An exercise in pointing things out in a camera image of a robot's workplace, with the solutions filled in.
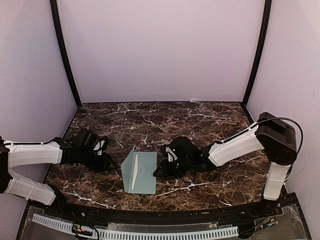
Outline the blue-grey envelope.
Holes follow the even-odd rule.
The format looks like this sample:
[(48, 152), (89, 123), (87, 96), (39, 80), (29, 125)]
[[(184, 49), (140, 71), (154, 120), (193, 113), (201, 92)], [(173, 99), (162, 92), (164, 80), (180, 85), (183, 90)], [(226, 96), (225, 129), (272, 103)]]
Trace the blue-grey envelope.
[[(138, 174), (132, 186), (132, 174), (136, 154), (138, 154)], [(157, 153), (145, 151), (131, 151), (120, 165), (124, 191), (129, 194), (156, 194), (156, 177), (153, 172), (157, 169)]]

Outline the cream letter paper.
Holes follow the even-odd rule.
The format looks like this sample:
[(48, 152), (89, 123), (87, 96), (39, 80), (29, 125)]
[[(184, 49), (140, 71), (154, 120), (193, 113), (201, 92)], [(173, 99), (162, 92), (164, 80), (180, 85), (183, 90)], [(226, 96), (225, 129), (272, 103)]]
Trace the cream letter paper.
[(132, 183), (131, 183), (131, 190), (133, 191), (135, 188), (136, 179), (139, 172), (139, 156), (138, 154), (135, 155), (133, 172), (132, 172)]

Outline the white-sleeved left robot arm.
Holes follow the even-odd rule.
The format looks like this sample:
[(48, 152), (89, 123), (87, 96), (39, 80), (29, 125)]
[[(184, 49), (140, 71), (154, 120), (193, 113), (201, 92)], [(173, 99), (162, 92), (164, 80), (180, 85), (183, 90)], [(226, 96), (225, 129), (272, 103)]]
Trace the white-sleeved left robot arm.
[(18, 196), (51, 206), (60, 195), (53, 187), (39, 183), (14, 171), (33, 165), (57, 165), (72, 146), (56, 137), (47, 142), (14, 142), (0, 140), (0, 193)]

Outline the white-sleeved robot arm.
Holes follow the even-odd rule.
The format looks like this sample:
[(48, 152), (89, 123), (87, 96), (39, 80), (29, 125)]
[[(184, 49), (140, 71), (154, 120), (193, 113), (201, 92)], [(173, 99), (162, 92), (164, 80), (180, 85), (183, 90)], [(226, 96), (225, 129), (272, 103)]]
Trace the white-sleeved robot arm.
[(270, 166), (263, 198), (276, 201), (302, 148), (303, 137), (295, 120), (263, 112), (246, 129), (205, 147), (201, 157), (219, 168), (244, 155), (264, 151)]
[(56, 137), (47, 142), (14, 142), (0, 140), (0, 193), (18, 196), (51, 206), (60, 195), (53, 187), (39, 183), (14, 171), (33, 165), (57, 165), (72, 146)]

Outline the white-sleeved right robot arm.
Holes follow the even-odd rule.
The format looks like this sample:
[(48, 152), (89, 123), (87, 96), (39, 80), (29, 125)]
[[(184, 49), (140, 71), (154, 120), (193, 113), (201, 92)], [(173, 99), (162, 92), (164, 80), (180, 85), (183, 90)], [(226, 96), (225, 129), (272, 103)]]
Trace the white-sleeved right robot arm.
[(201, 157), (219, 168), (244, 155), (264, 151), (270, 166), (263, 198), (276, 201), (302, 148), (303, 137), (295, 120), (263, 112), (246, 129), (205, 147)]

